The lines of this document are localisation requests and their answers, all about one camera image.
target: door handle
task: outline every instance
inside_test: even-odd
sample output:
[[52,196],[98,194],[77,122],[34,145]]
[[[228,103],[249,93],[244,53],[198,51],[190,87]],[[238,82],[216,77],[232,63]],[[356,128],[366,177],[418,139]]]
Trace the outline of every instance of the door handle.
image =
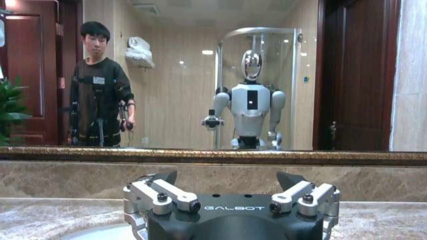
[[330,133],[332,150],[334,150],[336,143],[336,121],[332,121],[332,125],[328,127]]

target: robot chest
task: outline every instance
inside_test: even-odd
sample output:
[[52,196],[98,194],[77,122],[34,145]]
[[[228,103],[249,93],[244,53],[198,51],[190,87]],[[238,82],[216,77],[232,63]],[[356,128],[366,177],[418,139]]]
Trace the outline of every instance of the robot chest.
[[230,91],[230,112],[244,115],[266,113],[269,100],[269,90],[262,86],[258,89],[233,88]]

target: ceiling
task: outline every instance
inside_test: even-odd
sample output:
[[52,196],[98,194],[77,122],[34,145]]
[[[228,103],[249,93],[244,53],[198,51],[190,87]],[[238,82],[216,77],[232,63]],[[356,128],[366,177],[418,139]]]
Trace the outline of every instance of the ceiling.
[[144,24],[236,29],[282,27],[297,0],[130,0]]

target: black hair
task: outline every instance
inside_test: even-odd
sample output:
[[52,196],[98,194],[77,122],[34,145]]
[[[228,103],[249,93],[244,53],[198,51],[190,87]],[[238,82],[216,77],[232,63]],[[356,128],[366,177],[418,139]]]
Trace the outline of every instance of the black hair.
[[109,31],[106,27],[97,21],[88,21],[81,25],[81,37],[85,38],[86,34],[90,36],[102,36],[106,39],[106,43],[109,41]]

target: marble countertop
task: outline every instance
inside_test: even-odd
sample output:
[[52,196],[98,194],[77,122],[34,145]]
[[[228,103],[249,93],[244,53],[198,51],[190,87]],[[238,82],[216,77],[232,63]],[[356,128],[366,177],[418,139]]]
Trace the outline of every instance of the marble countertop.
[[[0,239],[44,240],[121,224],[116,199],[0,198]],[[330,239],[427,239],[427,203],[341,202]]]

